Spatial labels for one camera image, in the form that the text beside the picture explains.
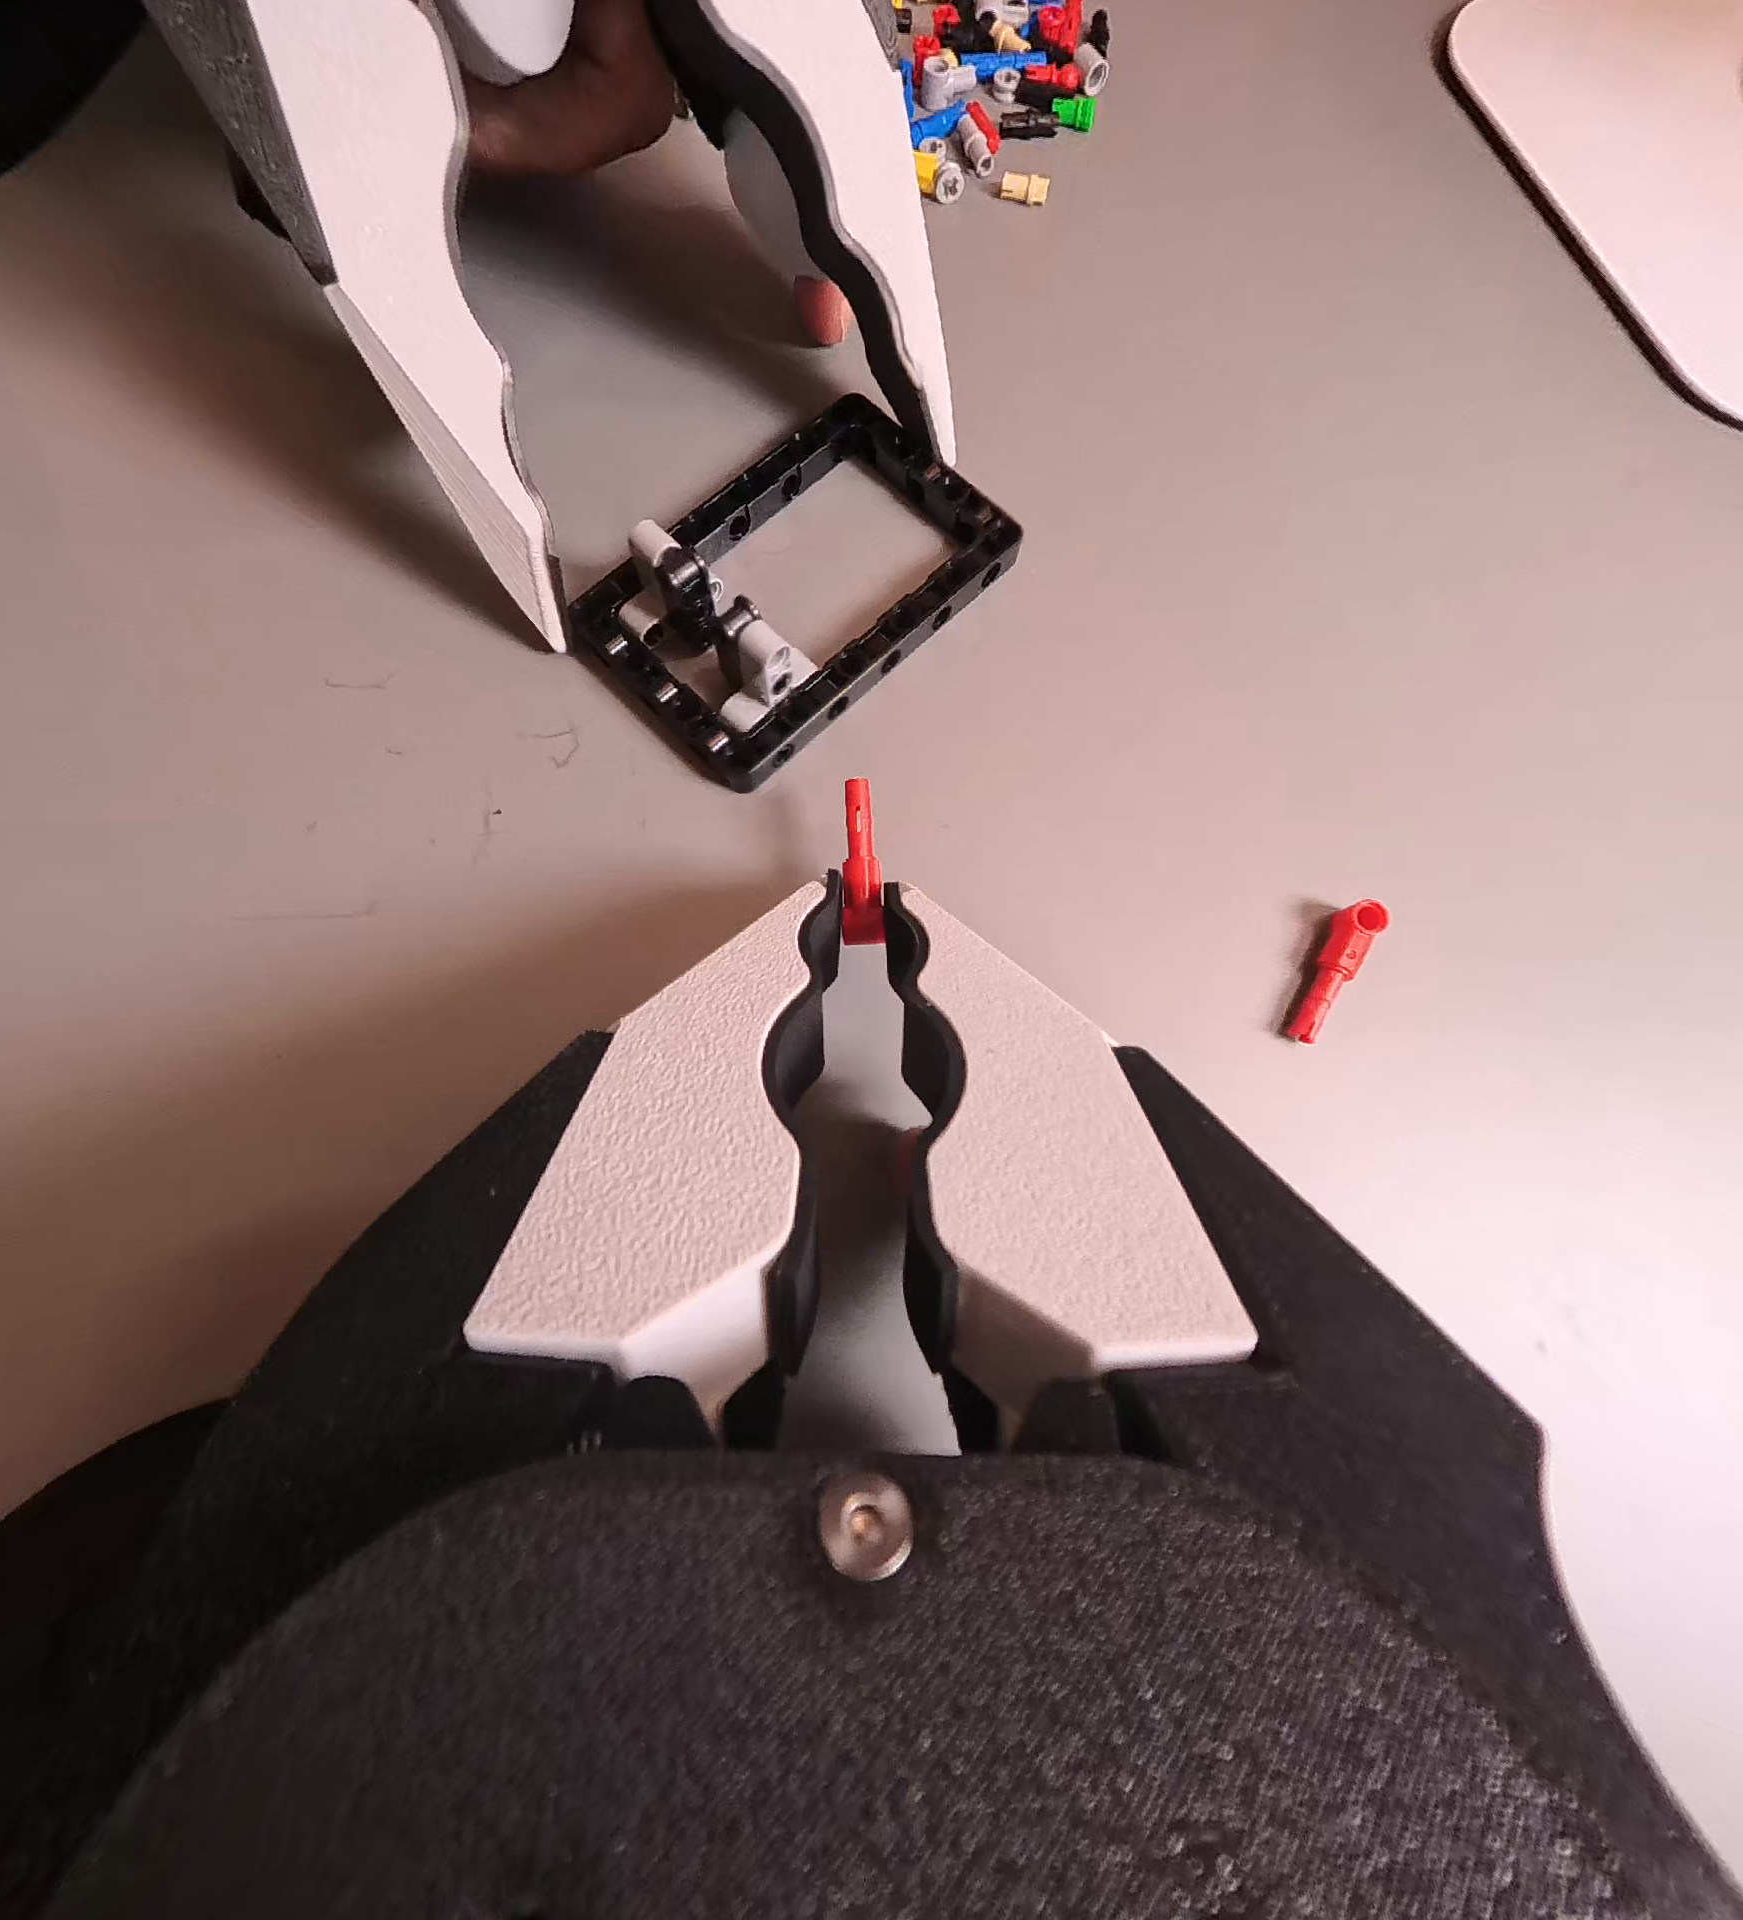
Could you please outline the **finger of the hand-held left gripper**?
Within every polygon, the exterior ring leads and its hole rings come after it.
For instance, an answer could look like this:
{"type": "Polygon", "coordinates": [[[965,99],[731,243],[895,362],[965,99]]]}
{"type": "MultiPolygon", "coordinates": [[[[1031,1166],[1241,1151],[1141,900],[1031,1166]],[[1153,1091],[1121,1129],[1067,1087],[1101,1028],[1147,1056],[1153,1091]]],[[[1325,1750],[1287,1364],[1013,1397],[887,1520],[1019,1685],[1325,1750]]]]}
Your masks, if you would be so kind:
{"type": "Polygon", "coordinates": [[[955,461],[953,400],[899,79],[855,2],[669,2],[661,46],[733,197],[849,303],[893,415],[955,461]]]}
{"type": "Polygon", "coordinates": [[[328,300],[499,586],[557,653],[561,573],[515,446],[511,374],[458,257],[468,102],[432,3],[256,2],[328,300]]]}

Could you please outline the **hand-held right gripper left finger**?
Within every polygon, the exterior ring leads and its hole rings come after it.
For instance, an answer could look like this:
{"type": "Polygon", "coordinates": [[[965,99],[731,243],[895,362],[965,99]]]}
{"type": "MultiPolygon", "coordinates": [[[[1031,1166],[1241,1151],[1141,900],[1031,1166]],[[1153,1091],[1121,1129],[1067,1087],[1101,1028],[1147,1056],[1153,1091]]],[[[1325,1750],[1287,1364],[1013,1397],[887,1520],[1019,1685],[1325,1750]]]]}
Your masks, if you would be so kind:
{"type": "Polygon", "coordinates": [[[617,1022],[462,1331],[482,1353],[683,1382],[717,1424],[799,1370],[815,1182],[791,1114],[825,1064],[839,877],[789,894],[617,1022]]]}

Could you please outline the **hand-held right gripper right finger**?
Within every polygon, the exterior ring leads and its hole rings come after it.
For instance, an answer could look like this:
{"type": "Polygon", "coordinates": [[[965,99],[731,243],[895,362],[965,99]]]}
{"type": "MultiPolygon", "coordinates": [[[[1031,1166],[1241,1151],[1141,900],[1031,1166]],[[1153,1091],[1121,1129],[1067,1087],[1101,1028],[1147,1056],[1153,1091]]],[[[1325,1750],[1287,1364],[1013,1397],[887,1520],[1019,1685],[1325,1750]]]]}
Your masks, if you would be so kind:
{"type": "Polygon", "coordinates": [[[1241,1361],[1257,1329],[1095,1019],[917,886],[883,891],[901,1073],[929,1122],[903,1296],[963,1447],[1059,1379],[1241,1361]]]}

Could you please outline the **pile of small lego pieces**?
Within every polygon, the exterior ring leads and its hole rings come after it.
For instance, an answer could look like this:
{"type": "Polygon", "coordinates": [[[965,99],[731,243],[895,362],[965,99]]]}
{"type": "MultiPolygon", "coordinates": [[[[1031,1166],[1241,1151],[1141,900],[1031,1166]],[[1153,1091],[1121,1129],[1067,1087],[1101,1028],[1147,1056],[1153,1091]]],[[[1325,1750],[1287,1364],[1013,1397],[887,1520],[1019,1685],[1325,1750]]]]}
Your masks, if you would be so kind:
{"type": "Polygon", "coordinates": [[[911,152],[941,139],[967,175],[961,197],[999,202],[1003,172],[1041,175],[1021,165],[1021,147],[1091,131],[1097,120],[1111,73],[1101,8],[897,2],[873,3],[871,16],[897,71],[911,152]]]}

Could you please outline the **red lego ring connector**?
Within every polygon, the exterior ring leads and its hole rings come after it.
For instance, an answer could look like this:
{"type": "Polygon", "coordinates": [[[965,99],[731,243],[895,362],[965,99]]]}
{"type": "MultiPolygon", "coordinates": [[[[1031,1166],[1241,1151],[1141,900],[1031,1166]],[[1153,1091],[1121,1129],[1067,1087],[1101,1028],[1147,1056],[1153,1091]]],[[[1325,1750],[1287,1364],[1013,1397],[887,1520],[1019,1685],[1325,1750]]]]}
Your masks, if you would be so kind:
{"type": "Polygon", "coordinates": [[[1283,1040],[1291,1043],[1319,1040],[1339,995],[1363,969],[1363,962],[1389,924],[1389,908],[1377,897],[1361,897],[1319,922],[1279,1025],[1283,1040]]]}

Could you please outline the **red lego axle pin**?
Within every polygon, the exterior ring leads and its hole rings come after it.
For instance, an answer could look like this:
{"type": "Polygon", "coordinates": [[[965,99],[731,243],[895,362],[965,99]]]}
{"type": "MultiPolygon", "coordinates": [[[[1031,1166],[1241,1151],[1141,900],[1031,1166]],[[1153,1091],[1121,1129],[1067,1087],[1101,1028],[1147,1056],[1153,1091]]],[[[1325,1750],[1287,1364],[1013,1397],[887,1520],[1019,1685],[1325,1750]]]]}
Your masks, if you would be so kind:
{"type": "Polygon", "coordinates": [[[883,866],[875,840],[875,809],[865,777],[843,784],[845,854],[839,866],[839,933],[849,948],[881,946],[883,866]]]}

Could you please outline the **grey and black lego assembly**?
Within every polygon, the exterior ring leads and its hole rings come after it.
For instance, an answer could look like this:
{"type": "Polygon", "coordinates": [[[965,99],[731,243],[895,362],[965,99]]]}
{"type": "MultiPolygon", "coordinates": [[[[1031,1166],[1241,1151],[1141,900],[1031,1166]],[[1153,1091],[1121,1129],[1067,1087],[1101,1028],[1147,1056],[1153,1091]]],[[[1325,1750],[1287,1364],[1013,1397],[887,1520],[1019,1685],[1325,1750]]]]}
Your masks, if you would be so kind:
{"type": "Polygon", "coordinates": [[[631,527],[627,544],[647,599],[683,618],[717,613],[721,579],[691,542],[643,517],[631,527]]]}

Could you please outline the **black rectangular lego frame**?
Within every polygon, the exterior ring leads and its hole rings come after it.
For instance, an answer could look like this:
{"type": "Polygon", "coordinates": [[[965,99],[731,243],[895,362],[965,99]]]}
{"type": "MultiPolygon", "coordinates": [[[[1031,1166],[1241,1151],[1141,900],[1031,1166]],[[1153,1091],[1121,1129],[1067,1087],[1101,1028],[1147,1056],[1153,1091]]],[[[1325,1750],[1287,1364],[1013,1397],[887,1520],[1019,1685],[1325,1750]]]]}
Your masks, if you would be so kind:
{"type": "Polygon", "coordinates": [[[859,467],[947,544],[921,584],[879,610],[827,662],[787,639],[809,668],[769,708],[733,693],[715,656],[717,613],[665,613],[641,591],[631,554],[567,606],[575,652],[595,660],[625,699],[691,765],[733,793],[751,793],[913,656],[1019,558],[1023,526],[925,440],[867,396],[833,400],[813,419],[669,527],[693,544],[731,591],[717,562],[805,498],[835,467],[859,467]]]}

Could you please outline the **grey lego connector assembly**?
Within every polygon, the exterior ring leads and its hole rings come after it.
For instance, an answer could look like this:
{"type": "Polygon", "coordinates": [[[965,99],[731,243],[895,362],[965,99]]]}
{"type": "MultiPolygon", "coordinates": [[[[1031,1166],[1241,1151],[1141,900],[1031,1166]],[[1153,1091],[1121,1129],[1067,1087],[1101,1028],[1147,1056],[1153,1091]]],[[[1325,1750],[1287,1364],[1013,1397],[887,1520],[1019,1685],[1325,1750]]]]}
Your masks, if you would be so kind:
{"type": "Polygon", "coordinates": [[[761,708],[779,702],[809,668],[741,591],[717,612],[715,656],[733,695],[761,708]]]}

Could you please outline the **person's left hand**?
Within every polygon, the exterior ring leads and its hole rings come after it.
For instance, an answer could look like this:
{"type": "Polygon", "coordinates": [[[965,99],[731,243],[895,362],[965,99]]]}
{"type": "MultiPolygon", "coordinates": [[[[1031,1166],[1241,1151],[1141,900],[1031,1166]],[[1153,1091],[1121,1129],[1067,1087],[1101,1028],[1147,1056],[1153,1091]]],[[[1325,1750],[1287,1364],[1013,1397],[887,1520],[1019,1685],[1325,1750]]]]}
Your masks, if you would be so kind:
{"type": "MultiPolygon", "coordinates": [[[[464,67],[478,178],[587,175],[643,152],[675,117],[679,92],[643,2],[454,2],[444,14],[464,67]]],[[[769,144],[741,116],[723,141],[733,202],[791,279],[805,333],[819,348],[839,344],[849,303],[817,275],[769,144]]]]}

